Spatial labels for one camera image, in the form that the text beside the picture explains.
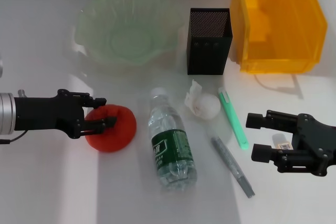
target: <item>green bottle label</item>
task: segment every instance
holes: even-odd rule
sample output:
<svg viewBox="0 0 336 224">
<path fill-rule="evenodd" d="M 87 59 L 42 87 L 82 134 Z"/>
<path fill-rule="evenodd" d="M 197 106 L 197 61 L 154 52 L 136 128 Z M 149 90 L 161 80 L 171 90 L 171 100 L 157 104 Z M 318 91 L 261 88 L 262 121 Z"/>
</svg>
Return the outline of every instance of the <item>green bottle label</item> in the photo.
<svg viewBox="0 0 336 224">
<path fill-rule="evenodd" d="M 193 161 L 185 131 L 168 130 L 161 132 L 153 137 L 152 146 L 158 170 L 171 162 Z"/>
</svg>

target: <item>barcode sticker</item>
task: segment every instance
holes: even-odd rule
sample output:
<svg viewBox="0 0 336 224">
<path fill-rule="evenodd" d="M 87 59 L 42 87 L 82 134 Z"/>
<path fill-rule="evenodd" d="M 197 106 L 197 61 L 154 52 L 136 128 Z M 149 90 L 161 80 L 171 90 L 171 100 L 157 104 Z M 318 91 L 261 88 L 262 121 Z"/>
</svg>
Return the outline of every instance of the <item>barcode sticker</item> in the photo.
<svg viewBox="0 0 336 224">
<path fill-rule="evenodd" d="M 285 142 L 283 144 L 278 144 L 277 149 L 282 149 L 282 150 L 292 150 L 293 147 L 289 142 Z"/>
</svg>

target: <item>red foam ball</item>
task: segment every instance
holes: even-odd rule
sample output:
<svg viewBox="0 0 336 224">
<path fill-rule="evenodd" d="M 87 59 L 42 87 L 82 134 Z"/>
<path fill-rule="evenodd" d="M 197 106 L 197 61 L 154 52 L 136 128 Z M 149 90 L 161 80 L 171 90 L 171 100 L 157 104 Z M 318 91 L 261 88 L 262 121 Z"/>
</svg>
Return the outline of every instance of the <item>red foam ball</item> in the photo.
<svg viewBox="0 0 336 224">
<path fill-rule="evenodd" d="M 89 145 L 100 152 L 116 152 L 126 147 L 137 131 L 137 121 L 133 112 L 123 106 L 108 104 L 92 110 L 85 120 L 98 120 L 116 116 L 114 127 L 105 129 L 104 133 L 85 136 Z"/>
</svg>

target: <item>white tissue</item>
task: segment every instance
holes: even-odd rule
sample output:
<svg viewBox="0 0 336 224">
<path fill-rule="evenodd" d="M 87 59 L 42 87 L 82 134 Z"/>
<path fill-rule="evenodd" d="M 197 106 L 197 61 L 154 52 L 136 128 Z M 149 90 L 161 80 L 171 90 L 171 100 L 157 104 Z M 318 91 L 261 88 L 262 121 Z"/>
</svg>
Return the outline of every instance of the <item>white tissue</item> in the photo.
<svg viewBox="0 0 336 224">
<path fill-rule="evenodd" d="M 213 119 L 219 112 L 221 103 L 213 94 L 202 93 L 202 86 L 193 80 L 184 104 L 195 116 L 205 120 Z"/>
</svg>

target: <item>metal cylinder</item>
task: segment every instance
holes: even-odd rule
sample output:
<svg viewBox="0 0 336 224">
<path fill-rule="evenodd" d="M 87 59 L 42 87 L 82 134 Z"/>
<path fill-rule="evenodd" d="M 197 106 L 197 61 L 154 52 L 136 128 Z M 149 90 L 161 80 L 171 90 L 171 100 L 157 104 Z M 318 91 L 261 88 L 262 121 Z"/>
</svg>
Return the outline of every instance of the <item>metal cylinder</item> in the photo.
<svg viewBox="0 0 336 224">
<path fill-rule="evenodd" d="M 0 135 L 12 134 L 15 128 L 16 108 L 11 93 L 0 93 Z"/>
</svg>

